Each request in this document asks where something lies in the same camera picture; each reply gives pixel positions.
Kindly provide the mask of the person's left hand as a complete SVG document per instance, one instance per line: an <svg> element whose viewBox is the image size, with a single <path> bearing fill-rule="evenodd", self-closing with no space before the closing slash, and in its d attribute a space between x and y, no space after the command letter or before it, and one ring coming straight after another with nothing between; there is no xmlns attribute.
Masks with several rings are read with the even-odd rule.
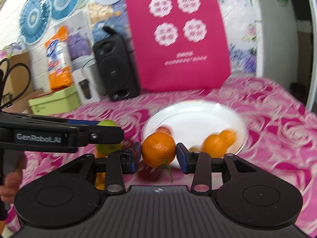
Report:
<svg viewBox="0 0 317 238"><path fill-rule="evenodd" d="M23 170L26 169L27 158L23 154L19 160L16 169L6 174L4 184L1 186L1 200L4 203L12 204L14 202L15 195L19 190L19 186L23 180Z"/></svg>

